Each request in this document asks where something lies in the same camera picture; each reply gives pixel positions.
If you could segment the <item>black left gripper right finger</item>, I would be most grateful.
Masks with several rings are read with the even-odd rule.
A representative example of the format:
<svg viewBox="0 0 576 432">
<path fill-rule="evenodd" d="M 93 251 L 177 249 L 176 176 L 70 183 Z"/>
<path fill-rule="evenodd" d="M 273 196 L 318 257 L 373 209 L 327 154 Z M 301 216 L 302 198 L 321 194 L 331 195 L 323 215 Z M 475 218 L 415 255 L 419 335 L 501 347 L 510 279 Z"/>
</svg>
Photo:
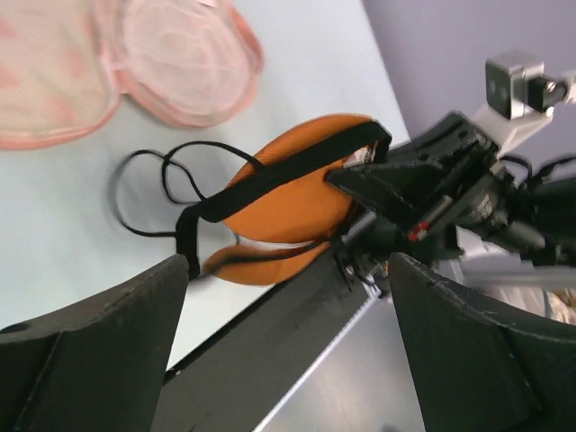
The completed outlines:
<svg viewBox="0 0 576 432">
<path fill-rule="evenodd" d="M 428 431 L 573 431 L 575 327 L 389 260 L 391 296 Z"/>
</svg>

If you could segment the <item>pink mesh laundry bag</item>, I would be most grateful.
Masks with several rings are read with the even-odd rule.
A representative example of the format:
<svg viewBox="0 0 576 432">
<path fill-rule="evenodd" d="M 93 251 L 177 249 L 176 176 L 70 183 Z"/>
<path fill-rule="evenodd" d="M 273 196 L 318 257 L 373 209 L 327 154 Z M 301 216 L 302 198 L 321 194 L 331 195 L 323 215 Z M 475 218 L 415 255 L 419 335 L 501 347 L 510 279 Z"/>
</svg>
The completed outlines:
<svg viewBox="0 0 576 432">
<path fill-rule="evenodd" d="M 124 96 L 177 128 L 209 127 L 250 103 L 263 63 L 229 1 L 4 1 L 1 146 L 88 135 Z"/>
</svg>

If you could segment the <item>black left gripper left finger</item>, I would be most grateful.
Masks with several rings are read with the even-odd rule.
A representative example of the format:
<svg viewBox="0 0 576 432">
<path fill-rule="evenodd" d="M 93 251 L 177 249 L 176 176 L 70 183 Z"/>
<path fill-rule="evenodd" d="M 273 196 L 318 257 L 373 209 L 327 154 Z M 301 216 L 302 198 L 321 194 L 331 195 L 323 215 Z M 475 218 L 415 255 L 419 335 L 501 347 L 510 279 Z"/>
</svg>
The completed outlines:
<svg viewBox="0 0 576 432">
<path fill-rule="evenodd" d="M 3 431 L 149 431 L 188 285 L 171 256 L 1 331 Z"/>
</svg>

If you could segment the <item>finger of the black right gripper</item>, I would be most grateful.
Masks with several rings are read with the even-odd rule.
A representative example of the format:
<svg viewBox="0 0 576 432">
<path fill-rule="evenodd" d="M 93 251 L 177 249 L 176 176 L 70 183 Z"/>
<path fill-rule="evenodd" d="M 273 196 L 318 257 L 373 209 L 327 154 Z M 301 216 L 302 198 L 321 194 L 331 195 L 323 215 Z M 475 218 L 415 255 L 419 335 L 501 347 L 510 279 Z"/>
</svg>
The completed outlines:
<svg viewBox="0 0 576 432">
<path fill-rule="evenodd" d="M 390 221 L 419 221 L 438 201 L 443 176 L 435 161 L 392 161 L 334 169 L 326 182 Z"/>
</svg>

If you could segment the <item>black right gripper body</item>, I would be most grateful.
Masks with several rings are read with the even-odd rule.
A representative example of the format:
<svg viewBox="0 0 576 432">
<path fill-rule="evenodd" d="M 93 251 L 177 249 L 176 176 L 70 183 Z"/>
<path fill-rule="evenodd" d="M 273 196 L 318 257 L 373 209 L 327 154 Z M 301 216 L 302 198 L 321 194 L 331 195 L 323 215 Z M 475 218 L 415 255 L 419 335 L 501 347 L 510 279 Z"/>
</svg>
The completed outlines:
<svg viewBox="0 0 576 432">
<path fill-rule="evenodd" d="M 456 231 L 469 230 L 536 266 L 575 263 L 575 180 L 553 180 L 559 157 L 538 170 L 452 111 L 429 130 L 392 148 L 374 145 L 386 186 L 382 231 L 387 248 L 429 265 L 461 257 Z"/>
</svg>

